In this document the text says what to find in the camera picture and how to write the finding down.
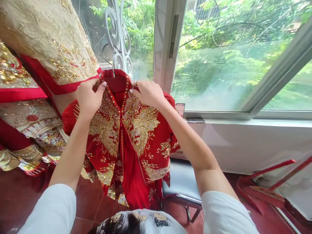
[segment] hanger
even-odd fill
[[[112,69],[113,69],[113,77],[102,77],[102,78],[103,78],[104,81],[107,82],[107,84],[108,84],[108,86],[109,86],[111,92],[121,92],[121,91],[125,91],[125,90],[126,90],[126,82],[127,82],[126,77],[121,77],[121,76],[116,77],[115,68],[114,68],[113,64],[111,64],[111,63],[105,58],[104,49],[105,49],[105,47],[106,47],[107,45],[108,45],[108,44],[105,44],[105,45],[103,46],[102,53],[103,53],[104,60],[112,66]]]

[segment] decorative metal scroll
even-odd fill
[[[130,36],[123,20],[124,0],[121,0],[120,7],[118,0],[108,0],[107,3],[108,7],[105,9],[104,14],[104,28],[108,44],[114,52],[113,66],[132,77],[132,63],[129,57],[131,51]]]

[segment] white sleeve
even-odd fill
[[[76,216],[76,195],[71,187],[48,187],[38,200],[19,234],[70,233]]]
[[[201,196],[204,233],[259,233],[244,205],[234,197],[217,191]]]

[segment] dark hair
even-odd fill
[[[97,228],[92,228],[88,234],[96,234]],[[143,224],[140,226],[140,221],[132,214],[128,214],[128,226],[124,225],[124,215],[117,222],[112,222],[111,217],[107,219],[104,225],[101,227],[101,232],[103,234],[140,234],[144,233]]]

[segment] hand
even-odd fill
[[[140,91],[130,89],[130,92],[137,96],[145,105],[159,110],[168,103],[163,95],[162,88],[153,81],[137,81],[136,84]]]
[[[85,120],[90,121],[102,103],[102,97],[107,83],[101,83],[95,93],[92,88],[97,81],[98,79],[92,79],[82,82],[75,92],[80,108],[79,116]]]

